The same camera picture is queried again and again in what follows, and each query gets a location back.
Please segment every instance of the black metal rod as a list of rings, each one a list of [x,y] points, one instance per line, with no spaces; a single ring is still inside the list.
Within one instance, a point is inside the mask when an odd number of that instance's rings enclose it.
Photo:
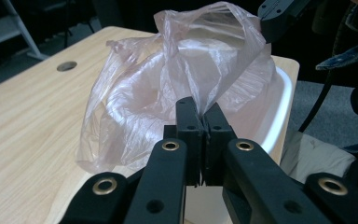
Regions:
[[[186,153],[179,139],[155,144],[124,223],[183,223]]]
[[[250,223],[330,223],[256,142],[231,140],[225,162],[234,180],[224,187],[244,195],[252,207]]]

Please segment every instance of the white plastic bag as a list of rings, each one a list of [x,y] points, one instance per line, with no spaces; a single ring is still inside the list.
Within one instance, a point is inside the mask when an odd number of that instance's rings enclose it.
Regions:
[[[276,72],[259,19],[240,7],[162,11],[155,21],[156,35],[107,43],[112,50],[91,91],[76,155],[88,172],[141,169],[164,125],[175,123],[177,100],[192,96],[202,115],[219,99],[235,117]]]

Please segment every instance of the table hole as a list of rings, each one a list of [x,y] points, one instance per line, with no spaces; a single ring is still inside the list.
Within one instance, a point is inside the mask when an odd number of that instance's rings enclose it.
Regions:
[[[59,72],[66,72],[69,71],[77,66],[76,62],[66,62],[58,65],[57,71]]]

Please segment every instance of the plastic bag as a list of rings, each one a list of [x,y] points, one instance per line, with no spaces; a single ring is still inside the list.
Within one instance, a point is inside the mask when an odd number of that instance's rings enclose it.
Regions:
[[[155,15],[158,34],[107,43],[83,121],[77,163],[91,173],[147,163],[175,102],[192,96],[202,115],[218,103],[235,117],[275,74],[259,19],[219,2],[195,11]]]

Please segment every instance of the brass insert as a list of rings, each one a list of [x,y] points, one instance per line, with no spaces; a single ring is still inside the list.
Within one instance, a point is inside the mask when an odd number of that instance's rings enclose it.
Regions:
[[[102,188],[102,184],[104,183],[107,183],[108,185],[107,188]],[[113,177],[107,177],[98,180],[97,183],[95,183],[94,186],[92,187],[92,191],[96,195],[106,195],[113,192],[113,190],[115,190],[116,187],[117,187],[117,181]]]
[[[242,151],[250,151],[252,149],[254,149],[254,145],[252,143],[249,143],[249,142],[238,142],[236,145],[235,145],[239,150],[242,150]]]
[[[341,182],[336,181],[335,179],[323,177],[318,180],[319,186],[325,191],[338,195],[343,196],[348,194],[348,189],[341,184]]]
[[[166,142],[162,144],[162,148],[167,151],[175,151],[176,149],[179,148],[179,144],[176,142]]]

